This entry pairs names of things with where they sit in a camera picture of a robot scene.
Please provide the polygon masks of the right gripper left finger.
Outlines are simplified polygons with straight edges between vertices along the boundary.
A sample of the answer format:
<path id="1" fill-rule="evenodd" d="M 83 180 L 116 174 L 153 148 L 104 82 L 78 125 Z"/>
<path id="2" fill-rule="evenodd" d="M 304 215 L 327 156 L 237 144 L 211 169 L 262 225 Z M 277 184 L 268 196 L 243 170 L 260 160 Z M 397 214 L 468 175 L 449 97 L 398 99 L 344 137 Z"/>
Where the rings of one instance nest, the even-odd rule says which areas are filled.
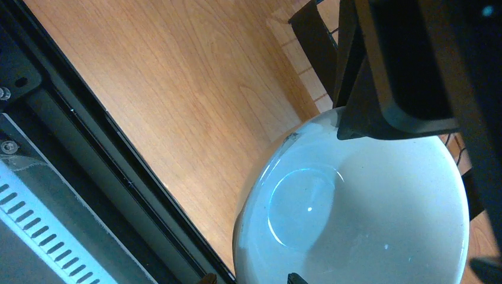
<path id="1" fill-rule="evenodd" d="M 290 273 L 287 276 L 287 284 L 308 284 L 299 274 Z"/>

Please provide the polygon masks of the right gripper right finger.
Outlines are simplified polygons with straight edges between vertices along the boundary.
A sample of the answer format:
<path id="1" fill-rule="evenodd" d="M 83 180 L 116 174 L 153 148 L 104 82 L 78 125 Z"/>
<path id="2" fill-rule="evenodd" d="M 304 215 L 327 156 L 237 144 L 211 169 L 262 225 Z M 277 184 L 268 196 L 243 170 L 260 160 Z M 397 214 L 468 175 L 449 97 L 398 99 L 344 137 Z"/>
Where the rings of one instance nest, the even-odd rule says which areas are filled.
<path id="1" fill-rule="evenodd" d="M 340 140 L 402 140 L 459 130 L 417 1 L 341 1 Z"/>

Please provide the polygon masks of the white bowl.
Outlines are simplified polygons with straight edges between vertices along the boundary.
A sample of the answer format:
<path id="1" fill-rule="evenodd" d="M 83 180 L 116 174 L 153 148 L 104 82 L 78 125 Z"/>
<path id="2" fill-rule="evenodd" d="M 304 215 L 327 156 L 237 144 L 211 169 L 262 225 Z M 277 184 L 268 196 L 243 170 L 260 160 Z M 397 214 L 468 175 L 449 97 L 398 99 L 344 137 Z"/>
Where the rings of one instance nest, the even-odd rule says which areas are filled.
<path id="1" fill-rule="evenodd" d="M 459 283 L 469 244 L 461 174 L 437 136 L 340 140 L 342 108 L 278 138 L 243 185 L 237 283 Z"/>

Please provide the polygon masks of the black wire dish rack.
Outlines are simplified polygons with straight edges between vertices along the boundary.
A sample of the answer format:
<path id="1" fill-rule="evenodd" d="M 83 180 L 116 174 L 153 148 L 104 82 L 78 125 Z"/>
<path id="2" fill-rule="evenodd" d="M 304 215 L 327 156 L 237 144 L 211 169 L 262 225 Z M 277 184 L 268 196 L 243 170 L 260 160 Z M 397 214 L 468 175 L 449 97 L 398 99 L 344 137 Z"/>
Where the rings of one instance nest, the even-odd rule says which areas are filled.
<path id="1" fill-rule="evenodd" d="M 288 20 L 324 91 L 313 98 L 320 112 L 337 106 L 336 63 L 339 1 L 306 1 Z"/>

